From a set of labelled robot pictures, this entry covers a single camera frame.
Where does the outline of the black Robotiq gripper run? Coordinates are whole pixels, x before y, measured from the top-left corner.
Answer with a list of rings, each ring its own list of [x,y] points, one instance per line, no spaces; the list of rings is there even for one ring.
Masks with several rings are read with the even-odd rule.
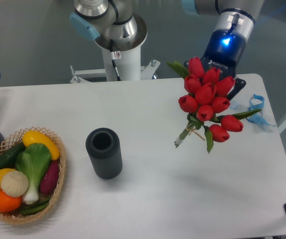
[[[210,67],[220,70],[220,79],[236,76],[236,67],[246,47],[245,39],[237,34],[227,34],[226,30],[216,30],[211,35],[207,48],[200,61],[205,71]],[[244,87],[246,81],[235,79],[233,89],[228,93],[227,99],[232,100]]]

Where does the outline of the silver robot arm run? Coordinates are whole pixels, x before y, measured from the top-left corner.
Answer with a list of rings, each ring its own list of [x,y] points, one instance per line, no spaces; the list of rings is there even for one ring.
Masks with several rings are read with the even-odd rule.
[[[201,57],[205,70],[216,67],[220,77],[235,77],[255,21],[261,0],[184,0],[185,12],[219,15],[214,32]],[[141,45],[147,38],[143,18],[133,12],[130,0],[77,0],[70,14],[74,29],[102,50],[108,81],[151,79],[159,62],[141,66]]]

